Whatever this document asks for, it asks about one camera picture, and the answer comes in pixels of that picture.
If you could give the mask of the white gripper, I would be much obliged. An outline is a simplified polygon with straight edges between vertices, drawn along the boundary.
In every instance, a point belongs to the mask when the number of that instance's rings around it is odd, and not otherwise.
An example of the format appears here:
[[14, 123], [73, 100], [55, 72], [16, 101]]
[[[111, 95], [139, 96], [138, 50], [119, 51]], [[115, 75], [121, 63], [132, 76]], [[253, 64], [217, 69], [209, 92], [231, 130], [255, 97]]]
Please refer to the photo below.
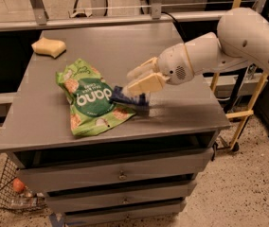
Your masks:
[[[151, 74], [137, 79], [145, 73]], [[194, 72], [186, 47], [184, 44], [176, 44], [165, 49], [158, 58], [153, 57], [131, 70], [127, 74], [127, 80], [135, 79], [135, 81], [131, 82], [126, 89], [131, 96], [139, 96], [161, 91], [166, 82], [170, 85], [179, 85], [191, 81], [193, 78]]]

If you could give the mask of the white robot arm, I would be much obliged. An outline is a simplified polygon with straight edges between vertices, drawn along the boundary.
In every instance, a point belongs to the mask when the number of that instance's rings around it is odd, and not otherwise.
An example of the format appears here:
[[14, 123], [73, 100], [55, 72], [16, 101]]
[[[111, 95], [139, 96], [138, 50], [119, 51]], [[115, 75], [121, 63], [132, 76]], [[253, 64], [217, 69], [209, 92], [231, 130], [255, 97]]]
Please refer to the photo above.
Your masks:
[[221, 73], [255, 64], [269, 76], [269, 23], [249, 8], [236, 8], [209, 32], [165, 49], [127, 75], [126, 96], [158, 92], [203, 73]]

